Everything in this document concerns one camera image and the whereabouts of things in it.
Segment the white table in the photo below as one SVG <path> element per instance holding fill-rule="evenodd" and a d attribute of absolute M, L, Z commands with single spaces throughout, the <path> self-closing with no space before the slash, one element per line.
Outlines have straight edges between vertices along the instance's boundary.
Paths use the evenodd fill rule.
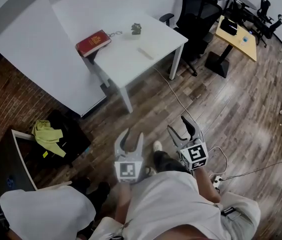
<path fill-rule="evenodd" d="M 135 39 L 135 36 L 131 34 L 131 26 L 134 23 L 141 24 L 142 27 L 139 39 Z M 115 35 L 111 38 L 110 44 L 99 50 L 94 60 L 95 69 L 107 87 L 109 86 L 108 78 L 117 85 L 127 109 L 132 113 L 133 108 L 126 86 L 176 50 L 170 73 L 170 79 L 173 80 L 183 46 L 188 39 L 143 13 L 125 15 L 116 22 L 104 26 L 103 30 L 108 34 L 117 31 L 123 34 Z"/>

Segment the yellow cloth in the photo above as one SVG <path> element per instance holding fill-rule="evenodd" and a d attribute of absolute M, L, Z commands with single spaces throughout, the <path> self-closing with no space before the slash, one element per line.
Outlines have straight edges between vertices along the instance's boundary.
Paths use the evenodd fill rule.
<path fill-rule="evenodd" d="M 60 157 L 65 156 L 65 152 L 56 144 L 63 137 L 62 130 L 54 130 L 48 120 L 37 120 L 32 134 L 38 144 Z"/>

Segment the power strip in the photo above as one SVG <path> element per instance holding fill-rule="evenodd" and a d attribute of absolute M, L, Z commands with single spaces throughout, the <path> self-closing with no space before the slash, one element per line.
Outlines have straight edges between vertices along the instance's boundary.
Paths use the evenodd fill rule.
<path fill-rule="evenodd" d="M 216 176 L 215 179 L 213 180 L 213 186 L 214 186 L 215 188 L 218 188 L 219 185 L 221 184 L 220 179 L 222 179 L 221 176 Z"/>

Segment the black cable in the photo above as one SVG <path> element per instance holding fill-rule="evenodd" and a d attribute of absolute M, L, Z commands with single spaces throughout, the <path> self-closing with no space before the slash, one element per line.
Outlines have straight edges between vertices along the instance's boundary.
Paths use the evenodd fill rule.
<path fill-rule="evenodd" d="M 242 177 L 242 176 L 245 176 L 245 175 L 248 175 L 248 174 L 256 173 L 256 172 L 258 172 L 258 171 L 267 169 L 267 168 L 269 168 L 269 167 L 272 167 L 272 166 L 275 166 L 275 165 L 278 165 L 278 164 L 281 164 L 281 163 L 282 163 L 282 161 L 277 162 L 277 163 L 274 163 L 274 164 L 271 164 L 271 165 L 269 165 L 269 166 L 267 166 L 267 167 L 264 167 L 264 168 L 261 168 L 261 169 L 258 169 L 258 170 L 246 172 L 246 173 L 243 173 L 243 174 L 240 174 L 240 175 L 236 175 L 236 176 L 230 176 L 230 177 L 225 178 L 225 179 L 222 179 L 222 178 L 221 178 L 220 181 L 221 181 L 221 182 L 224 182 L 224 181 L 227 181 L 227 180 L 230 180 L 230 179 L 233 179 L 233 178 Z"/>

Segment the white pants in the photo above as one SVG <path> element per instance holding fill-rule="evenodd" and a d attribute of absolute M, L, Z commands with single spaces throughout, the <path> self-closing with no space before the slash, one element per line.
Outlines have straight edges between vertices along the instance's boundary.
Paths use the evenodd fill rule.
<path fill-rule="evenodd" d="M 227 216 L 221 216 L 222 225 L 233 240 L 250 240 L 254 236 L 261 219 L 261 211 L 256 201 L 227 192 L 222 196 L 220 209 L 236 209 Z"/>

